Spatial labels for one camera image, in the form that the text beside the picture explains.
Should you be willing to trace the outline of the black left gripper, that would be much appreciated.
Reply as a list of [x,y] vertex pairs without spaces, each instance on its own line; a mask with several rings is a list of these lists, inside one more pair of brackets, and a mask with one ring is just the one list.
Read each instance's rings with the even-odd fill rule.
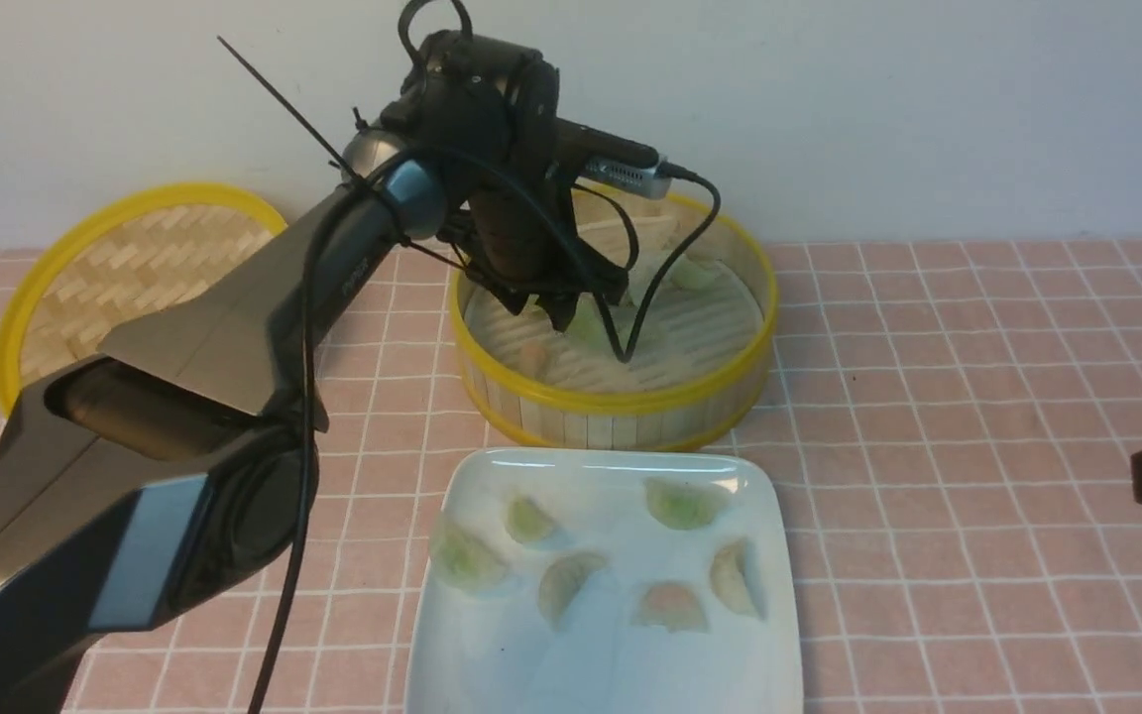
[[447,240],[467,275],[508,307],[542,298],[557,332],[582,294],[620,306],[628,273],[577,235],[574,177],[558,166],[558,69],[539,50],[459,29],[432,33],[409,58],[381,123],[432,149],[450,207]]

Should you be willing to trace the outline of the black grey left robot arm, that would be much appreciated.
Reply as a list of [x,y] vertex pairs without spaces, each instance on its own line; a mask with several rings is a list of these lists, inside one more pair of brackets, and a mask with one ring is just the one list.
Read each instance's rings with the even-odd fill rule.
[[0,435],[0,713],[57,713],[89,648],[155,629],[304,538],[317,347],[391,250],[439,236],[563,330],[627,276],[576,236],[558,69],[448,29],[409,50],[343,180],[198,297],[22,390]]

